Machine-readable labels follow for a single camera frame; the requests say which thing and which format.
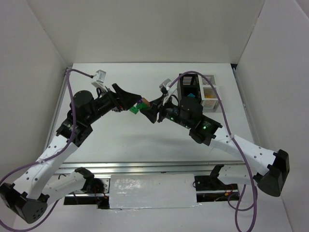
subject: white tabletop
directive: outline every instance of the white tabletop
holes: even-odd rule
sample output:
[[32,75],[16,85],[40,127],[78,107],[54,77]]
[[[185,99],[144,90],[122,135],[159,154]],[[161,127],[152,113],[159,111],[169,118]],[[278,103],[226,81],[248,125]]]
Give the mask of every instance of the white tabletop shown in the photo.
[[[149,101],[161,96],[159,85],[165,79],[174,80],[179,73],[194,70],[214,74],[233,133],[249,141],[253,140],[230,64],[94,63],[74,64],[73,68],[89,74],[104,70],[107,72],[105,85],[111,90],[112,84],[117,83],[123,90],[140,94]],[[97,95],[88,77],[72,72],[70,83],[74,93],[86,89],[94,97]],[[55,129],[66,118],[69,103],[66,88]],[[220,109],[205,115],[224,125]],[[109,112],[93,123],[92,128],[90,136],[66,162],[235,160],[225,152],[197,144],[189,136],[189,130],[166,119],[162,123],[152,124],[141,113]]]

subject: white plastic basket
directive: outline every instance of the white plastic basket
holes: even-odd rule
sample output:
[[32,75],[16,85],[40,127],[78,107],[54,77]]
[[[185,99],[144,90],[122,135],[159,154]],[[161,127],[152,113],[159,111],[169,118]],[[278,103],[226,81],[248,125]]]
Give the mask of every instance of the white plastic basket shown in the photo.
[[[218,87],[216,86],[215,75],[205,75],[205,76],[213,84],[213,86],[219,93]],[[201,91],[201,98],[202,98],[201,105],[203,106],[203,112],[215,111],[216,108],[218,107],[219,102],[214,91],[204,78],[198,76],[198,82]]]

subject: white crate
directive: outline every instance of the white crate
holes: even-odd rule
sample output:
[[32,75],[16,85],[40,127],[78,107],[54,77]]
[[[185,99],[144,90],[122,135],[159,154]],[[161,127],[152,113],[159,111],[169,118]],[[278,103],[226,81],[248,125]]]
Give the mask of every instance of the white crate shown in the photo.
[[[218,87],[216,86],[215,75],[205,75],[208,80],[213,84],[217,92],[219,92]],[[217,109],[219,101],[212,90],[211,86],[208,82],[198,76],[199,87],[201,91],[201,98],[202,102],[201,105],[203,106],[203,112],[213,112]]]

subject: white table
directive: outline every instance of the white table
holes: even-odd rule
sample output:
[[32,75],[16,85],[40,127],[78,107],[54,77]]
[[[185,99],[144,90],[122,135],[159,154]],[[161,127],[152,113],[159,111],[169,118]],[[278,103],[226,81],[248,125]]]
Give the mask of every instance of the white table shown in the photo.
[[[123,90],[140,94],[149,101],[161,96],[159,85],[167,78],[174,80],[179,73],[195,70],[215,74],[227,118],[233,133],[252,141],[248,121],[240,99],[230,64],[203,63],[111,63],[74,64],[73,68],[94,74],[101,69],[107,72],[105,85],[117,83]],[[71,73],[73,92],[89,90],[95,97],[91,80]],[[67,88],[59,105],[52,134],[66,118],[70,98]],[[221,110],[207,113],[208,117],[224,125]],[[189,130],[163,120],[152,124],[144,115],[131,112],[109,112],[92,124],[93,132],[66,162],[176,162],[176,161],[232,161],[231,155],[205,145],[197,144]]]

